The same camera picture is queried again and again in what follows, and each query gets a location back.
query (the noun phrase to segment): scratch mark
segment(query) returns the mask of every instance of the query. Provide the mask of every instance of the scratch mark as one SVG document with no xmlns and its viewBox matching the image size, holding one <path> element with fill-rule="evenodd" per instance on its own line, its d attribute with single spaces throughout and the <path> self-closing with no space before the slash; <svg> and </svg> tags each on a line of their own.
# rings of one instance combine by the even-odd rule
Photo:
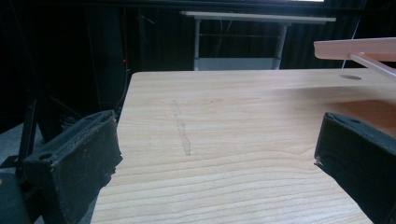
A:
<svg viewBox="0 0 396 224">
<path fill-rule="evenodd" d="M 184 147 L 184 153 L 186 156 L 191 155 L 191 142 L 186 135 L 186 125 L 184 120 L 180 117 L 180 109 L 178 108 L 177 100 L 172 101 L 172 109 L 175 115 L 175 121 L 178 128 L 178 134 L 180 135 L 181 144 Z"/>
</svg>

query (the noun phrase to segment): wooden board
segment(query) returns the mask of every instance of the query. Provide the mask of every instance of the wooden board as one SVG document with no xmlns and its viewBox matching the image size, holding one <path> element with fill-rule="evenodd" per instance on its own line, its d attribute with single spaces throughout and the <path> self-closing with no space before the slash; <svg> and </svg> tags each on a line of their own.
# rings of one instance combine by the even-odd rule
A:
<svg viewBox="0 0 396 224">
<path fill-rule="evenodd" d="M 314 165 L 326 111 L 396 136 L 396 83 L 368 69 L 135 74 L 124 160 L 92 223 L 371 223 Z"/>
</svg>

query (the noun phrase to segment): white bar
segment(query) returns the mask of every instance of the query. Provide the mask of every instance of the white bar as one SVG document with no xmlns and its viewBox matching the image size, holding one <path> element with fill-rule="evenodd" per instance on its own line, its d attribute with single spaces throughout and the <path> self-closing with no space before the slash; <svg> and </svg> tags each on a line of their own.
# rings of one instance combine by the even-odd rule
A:
<svg viewBox="0 0 396 224">
<path fill-rule="evenodd" d="M 180 13 L 201 20 L 267 21 L 267 22 L 310 23 L 310 24 L 324 24 L 327 21 L 336 21 L 336 18 L 325 18 L 325 17 L 300 17 L 300 16 L 260 15 L 260 14 L 223 13 L 223 12 L 196 12 L 196 11 L 182 11 Z"/>
<path fill-rule="evenodd" d="M 396 69 L 376 61 L 363 53 L 352 53 L 350 54 L 350 59 L 396 81 Z"/>
<path fill-rule="evenodd" d="M 200 27 L 201 20 L 195 20 L 194 71 L 198 71 Z"/>
<path fill-rule="evenodd" d="M 288 31 L 288 25 L 282 24 L 280 27 L 279 40 L 277 41 L 276 55 L 275 55 L 275 59 L 274 59 L 274 63 L 273 63 L 273 69 L 275 69 L 275 70 L 279 70 L 279 68 L 280 68 L 280 63 L 282 61 L 283 46 L 285 44 L 287 31 Z"/>
</svg>

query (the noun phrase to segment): dark background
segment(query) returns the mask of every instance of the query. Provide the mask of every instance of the dark background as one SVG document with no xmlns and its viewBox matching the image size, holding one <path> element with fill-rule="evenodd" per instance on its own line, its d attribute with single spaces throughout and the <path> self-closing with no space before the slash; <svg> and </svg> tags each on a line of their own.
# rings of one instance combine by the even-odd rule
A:
<svg viewBox="0 0 396 224">
<path fill-rule="evenodd" d="M 280 69 L 358 67 L 352 62 L 315 58 L 313 42 L 396 35 L 393 0 L 11 2 L 23 12 L 21 27 L 45 93 L 84 116 L 106 109 L 120 113 L 126 86 L 135 72 L 193 69 L 194 19 L 181 15 L 181 10 L 337 19 L 325 25 L 290 26 Z M 20 74 L 24 64 L 14 60 L 12 52 L 17 48 L 5 38 L 9 35 L 4 24 L 0 23 L 0 133 L 23 122 L 30 94 L 25 78 L 29 74 Z M 228 21 L 222 22 L 223 33 L 228 25 Z M 219 50 L 218 36 L 202 36 L 200 56 L 272 57 L 276 39 L 271 36 L 278 29 L 274 23 L 233 21 L 228 35 L 268 36 L 223 37 Z M 220 21 L 202 21 L 201 33 L 220 32 Z M 54 111 L 61 121 L 73 117 L 57 108 Z"/>
</svg>

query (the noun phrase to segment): metal leg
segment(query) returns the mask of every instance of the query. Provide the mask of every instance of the metal leg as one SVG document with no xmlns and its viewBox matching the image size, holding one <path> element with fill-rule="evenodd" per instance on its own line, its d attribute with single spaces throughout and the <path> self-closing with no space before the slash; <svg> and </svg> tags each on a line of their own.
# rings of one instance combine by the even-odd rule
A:
<svg viewBox="0 0 396 224">
<path fill-rule="evenodd" d="M 25 121 L 23 123 L 23 131 L 20 145 L 20 153 L 18 155 L 17 169 L 15 175 L 19 178 L 24 176 L 22 162 L 33 152 L 33 146 L 35 143 L 35 127 L 37 125 L 37 101 L 30 97 Z"/>
<path fill-rule="evenodd" d="M 282 61 L 283 45 L 285 44 L 286 32 L 288 31 L 288 24 L 280 25 L 279 39 L 277 40 L 276 55 L 273 61 L 272 68 L 279 70 L 280 62 Z"/>
<path fill-rule="evenodd" d="M 200 26 L 201 26 L 201 20 L 196 19 L 195 20 L 194 71 L 198 71 Z"/>
</svg>

